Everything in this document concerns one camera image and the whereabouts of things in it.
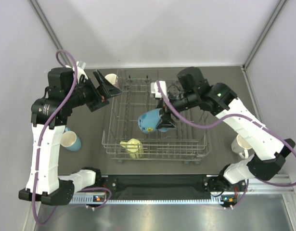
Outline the blue floral mug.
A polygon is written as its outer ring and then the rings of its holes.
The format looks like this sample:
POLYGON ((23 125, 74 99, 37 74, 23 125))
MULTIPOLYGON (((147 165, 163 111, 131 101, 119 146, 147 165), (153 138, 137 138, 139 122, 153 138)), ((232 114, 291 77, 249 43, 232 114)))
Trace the blue floral mug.
POLYGON ((142 132, 149 134, 156 131, 167 132, 169 130, 169 128, 156 128, 161 119, 160 110, 160 108, 157 108, 139 116, 138 126, 142 132))

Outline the yellow mug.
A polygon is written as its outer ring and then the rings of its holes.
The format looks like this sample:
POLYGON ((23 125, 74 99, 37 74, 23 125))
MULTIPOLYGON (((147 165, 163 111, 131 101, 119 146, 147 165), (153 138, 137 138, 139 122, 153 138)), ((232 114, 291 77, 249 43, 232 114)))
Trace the yellow mug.
POLYGON ((121 141, 120 146, 126 150, 130 158, 132 159, 138 159, 143 157, 143 154, 144 154, 143 144, 137 139, 121 141))

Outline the plain blue mug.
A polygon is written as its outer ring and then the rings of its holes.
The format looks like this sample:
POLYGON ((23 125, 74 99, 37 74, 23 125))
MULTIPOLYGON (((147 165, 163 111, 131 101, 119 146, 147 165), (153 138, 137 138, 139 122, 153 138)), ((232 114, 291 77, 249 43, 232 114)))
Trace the plain blue mug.
POLYGON ((70 128, 65 128, 61 138, 61 145, 69 151, 77 152, 82 147, 79 136, 70 128))

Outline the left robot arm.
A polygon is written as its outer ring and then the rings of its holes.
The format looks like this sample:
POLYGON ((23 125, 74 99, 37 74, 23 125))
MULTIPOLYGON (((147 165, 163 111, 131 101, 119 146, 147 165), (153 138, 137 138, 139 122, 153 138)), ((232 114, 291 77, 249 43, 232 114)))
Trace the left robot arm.
POLYGON ((67 205, 74 193, 86 187, 92 191, 102 187, 100 171, 92 167, 58 177, 62 135, 73 109, 85 104, 93 112, 108 105, 110 98, 122 94, 99 70, 93 72, 98 87, 83 70, 78 72, 75 77, 71 67, 53 68, 48 73, 49 85, 43 97, 31 106, 33 156, 28 183, 18 193, 21 200, 35 200, 50 206, 67 205))

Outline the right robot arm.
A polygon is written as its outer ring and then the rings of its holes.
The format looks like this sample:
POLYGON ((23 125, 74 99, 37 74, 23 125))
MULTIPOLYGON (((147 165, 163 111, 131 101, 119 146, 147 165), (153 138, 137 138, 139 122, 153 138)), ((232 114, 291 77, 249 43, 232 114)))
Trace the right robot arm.
POLYGON ((208 182, 211 189, 231 190, 236 183, 256 178, 266 184, 284 166, 289 154, 295 154, 295 142, 282 139, 261 123, 243 104, 237 94, 226 84, 209 84, 200 68, 187 67, 177 74, 182 88, 177 96, 170 97, 167 84, 156 80, 151 84, 151 94, 159 100, 161 119, 158 128, 172 128, 172 116, 199 129, 213 128, 226 123, 254 150, 254 154, 235 164, 226 165, 219 175, 208 182), (199 107, 211 113, 217 121, 210 125, 195 124, 181 115, 183 111, 199 107))

